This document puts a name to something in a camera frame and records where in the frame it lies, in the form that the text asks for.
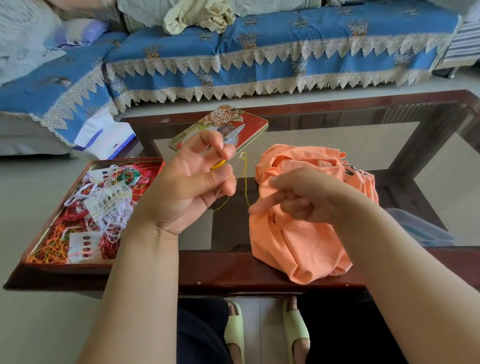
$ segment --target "white and purple pillow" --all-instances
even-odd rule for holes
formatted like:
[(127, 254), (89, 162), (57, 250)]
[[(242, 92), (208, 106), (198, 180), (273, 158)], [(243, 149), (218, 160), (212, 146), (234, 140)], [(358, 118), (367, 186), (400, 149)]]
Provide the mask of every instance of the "white and purple pillow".
[(45, 42), (48, 48), (85, 47), (110, 30), (110, 24), (97, 19), (72, 19), (55, 29)]

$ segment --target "light green slipper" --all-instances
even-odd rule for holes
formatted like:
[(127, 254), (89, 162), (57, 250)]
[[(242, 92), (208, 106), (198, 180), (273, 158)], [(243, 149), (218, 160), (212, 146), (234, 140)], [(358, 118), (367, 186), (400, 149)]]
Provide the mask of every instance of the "light green slipper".
[(245, 364), (245, 338), (243, 336), (243, 316), (240, 305), (234, 301), (227, 301), (235, 306), (238, 315), (228, 316), (227, 327), (225, 328), (225, 342), (235, 344), (240, 348), (240, 358), (242, 364)]
[(283, 328), (287, 339), (288, 364), (294, 364), (293, 359), (293, 343), (297, 339), (310, 339), (307, 327), (303, 318), (301, 318), (299, 310), (287, 311), (288, 300), (283, 301), (282, 316)]

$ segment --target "person's right hand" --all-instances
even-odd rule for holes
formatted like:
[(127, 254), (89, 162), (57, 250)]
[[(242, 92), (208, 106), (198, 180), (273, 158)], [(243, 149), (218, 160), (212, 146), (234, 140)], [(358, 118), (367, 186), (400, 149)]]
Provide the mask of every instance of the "person's right hand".
[(363, 196), (343, 181), (312, 168), (291, 170), (271, 177), (269, 183), (278, 191), (259, 198), (249, 213), (262, 214), (280, 204), (294, 220), (332, 224), (342, 206), (348, 206), (348, 199)]

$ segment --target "dark trousers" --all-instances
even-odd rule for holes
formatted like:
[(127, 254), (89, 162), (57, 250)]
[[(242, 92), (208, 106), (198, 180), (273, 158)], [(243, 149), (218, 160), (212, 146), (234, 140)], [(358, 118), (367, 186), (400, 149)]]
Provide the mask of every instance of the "dark trousers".
[[(298, 297), (298, 308), (310, 334), (307, 364), (407, 362), (367, 291), (312, 291)], [(224, 299), (179, 299), (177, 321), (178, 364), (232, 363)]]

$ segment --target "orange fabric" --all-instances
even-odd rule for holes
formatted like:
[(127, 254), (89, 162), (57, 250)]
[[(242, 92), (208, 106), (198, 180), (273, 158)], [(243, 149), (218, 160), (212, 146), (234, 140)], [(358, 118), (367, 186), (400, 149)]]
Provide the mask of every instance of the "orange fabric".
[[(260, 197), (276, 191), (268, 185), (270, 177), (295, 168), (315, 168), (345, 181), (378, 203), (374, 176), (341, 161), (345, 156), (338, 149), (275, 144), (262, 154), (255, 167)], [(285, 272), (295, 283), (344, 274), (352, 266), (332, 225), (295, 221), (280, 206), (263, 215), (250, 215), (250, 240), (253, 256)]]

